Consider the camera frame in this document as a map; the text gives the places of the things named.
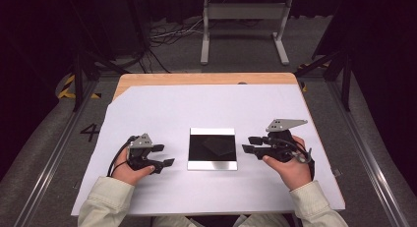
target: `gray floor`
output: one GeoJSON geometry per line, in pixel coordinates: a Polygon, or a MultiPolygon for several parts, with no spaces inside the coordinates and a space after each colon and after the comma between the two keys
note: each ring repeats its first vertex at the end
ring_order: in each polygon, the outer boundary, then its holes
{"type": "MultiPolygon", "coordinates": [[[[282,66],[270,37],[272,22],[262,21],[253,28],[235,22],[218,23],[210,30],[210,55],[206,66],[200,64],[202,35],[194,33],[172,45],[162,45],[152,51],[164,66],[172,71],[188,73],[216,72],[294,72],[296,67],[309,63],[330,18],[289,20],[283,38],[289,66],[282,66]]],[[[154,59],[144,59],[148,71],[163,72],[154,59]]],[[[129,69],[141,72],[136,65],[129,69]]],[[[308,107],[327,151],[332,169],[342,172],[336,178],[346,201],[340,214],[349,226],[391,226],[380,198],[375,192],[368,173],[355,150],[355,143],[338,109],[328,84],[318,78],[320,71],[303,78],[308,107]]],[[[70,142],[58,169],[50,182],[30,226],[76,226],[77,219],[70,216],[94,150],[97,136],[89,142],[89,135],[80,131],[91,124],[98,129],[104,120],[107,105],[111,102],[118,78],[103,74],[94,90],[102,93],[100,99],[89,100],[82,118],[71,134],[70,142]]],[[[25,205],[37,177],[45,166],[65,125],[72,115],[74,99],[60,99],[56,108],[33,133],[9,173],[0,183],[0,226],[12,226],[25,205]]],[[[417,226],[416,197],[389,158],[378,134],[361,91],[352,82],[350,97],[351,115],[360,134],[373,152],[410,226],[417,226]]],[[[149,226],[149,218],[128,216],[122,226],[149,226]]]]}

